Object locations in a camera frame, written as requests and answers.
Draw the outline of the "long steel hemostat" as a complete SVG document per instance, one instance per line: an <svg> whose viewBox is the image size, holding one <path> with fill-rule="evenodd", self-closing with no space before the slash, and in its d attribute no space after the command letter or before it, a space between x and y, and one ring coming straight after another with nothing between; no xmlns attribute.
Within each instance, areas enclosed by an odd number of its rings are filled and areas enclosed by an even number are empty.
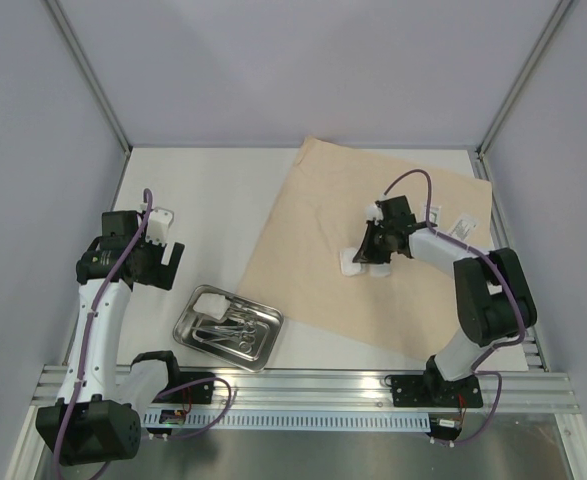
<svg viewBox="0 0 587 480"><path fill-rule="evenodd" d="M232 303L227 309L227 317L248 329L254 329L259 320L259 315L252 308L241 303Z"/></svg>

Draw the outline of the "stainless steel tray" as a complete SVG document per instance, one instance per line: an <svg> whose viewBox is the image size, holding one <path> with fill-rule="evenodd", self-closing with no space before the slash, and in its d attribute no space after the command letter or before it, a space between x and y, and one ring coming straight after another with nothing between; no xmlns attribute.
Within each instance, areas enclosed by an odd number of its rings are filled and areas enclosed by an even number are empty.
<svg viewBox="0 0 587 480"><path fill-rule="evenodd" d="M285 323L270 306L231 292L195 288L173 328L182 346L206 353L235 367L260 372L266 367Z"/></svg>

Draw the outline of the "steel hemostat forceps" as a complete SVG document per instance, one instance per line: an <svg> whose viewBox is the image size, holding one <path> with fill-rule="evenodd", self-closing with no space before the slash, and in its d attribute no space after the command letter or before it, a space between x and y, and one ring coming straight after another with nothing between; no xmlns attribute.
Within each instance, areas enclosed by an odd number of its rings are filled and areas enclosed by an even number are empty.
<svg viewBox="0 0 587 480"><path fill-rule="evenodd" d="M194 336L205 342L234 345L241 352L249 352L256 342L256 328L247 324L203 326L194 331Z"/></svg>
<svg viewBox="0 0 587 480"><path fill-rule="evenodd" d="M210 342L230 342L242 353L250 353L256 341L257 328L248 329L242 324L219 325L207 330Z"/></svg>

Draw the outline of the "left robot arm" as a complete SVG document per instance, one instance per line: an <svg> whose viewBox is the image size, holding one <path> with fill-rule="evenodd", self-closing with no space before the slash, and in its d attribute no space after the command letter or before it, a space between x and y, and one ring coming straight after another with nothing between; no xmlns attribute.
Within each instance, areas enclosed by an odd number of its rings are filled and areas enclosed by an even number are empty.
<svg viewBox="0 0 587 480"><path fill-rule="evenodd" d="M68 369L53 405L41 408L36 429L60 466L133 458L141 417L157 397L176 398L183 378L172 351L137 355L116 383L124 316L137 285L169 291L184 246L168 243L170 210L105 212L102 233L76 263L79 314Z"/></svg>

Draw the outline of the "green white suture packet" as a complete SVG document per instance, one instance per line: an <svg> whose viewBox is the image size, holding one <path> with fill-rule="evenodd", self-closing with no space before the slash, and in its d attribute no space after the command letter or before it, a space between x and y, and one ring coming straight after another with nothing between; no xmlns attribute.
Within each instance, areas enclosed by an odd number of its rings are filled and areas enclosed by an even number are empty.
<svg viewBox="0 0 587 480"><path fill-rule="evenodd" d="M428 220L432 225L437 226L439 224L440 214L441 206L424 206L424 219Z"/></svg>

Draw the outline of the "white gauze pad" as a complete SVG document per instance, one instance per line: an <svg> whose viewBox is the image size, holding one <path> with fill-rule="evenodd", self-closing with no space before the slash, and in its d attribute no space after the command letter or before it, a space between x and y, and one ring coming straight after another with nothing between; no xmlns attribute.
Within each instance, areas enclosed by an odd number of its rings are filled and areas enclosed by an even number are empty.
<svg viewBox="0 0 587 480"><path fill-rule="evenodd" d="M391 274L389 264L373 264L369 267L369 274L374 278L384 278Z"/></svg>
<svg viewBox="0 0 587 480"><path fill-rule="evenodd" d="M215 321L221 321L230 306L231 302L224 295L203 293L193 305L193 310Z"/></svg>
<svg viewBox="0 0 587 480"><path fill-rule="evenodd" d="M357 252L358 249L354 247L344 248L339 252L340 271L346 277L361 275L366 271L362 263L354 260Z"/></svg>

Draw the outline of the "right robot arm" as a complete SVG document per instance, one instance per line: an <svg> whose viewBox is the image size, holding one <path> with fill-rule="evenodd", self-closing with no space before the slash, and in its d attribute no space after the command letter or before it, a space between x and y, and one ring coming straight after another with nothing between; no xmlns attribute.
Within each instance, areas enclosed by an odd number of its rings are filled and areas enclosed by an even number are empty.
<svg viewBox="0 0 587 480"><path fill-rule="evenodd" d="M475 370L496 350L521 341L537 321L537 310L516 252L472 247L419 221L404 196L377 201L366 209L366 229L350 263L374 275L390 271L393 255L435 267L454 282L459 330L431 356L416 386L399 383L403 394L430 404L466 399L479 387Z"/></svg>

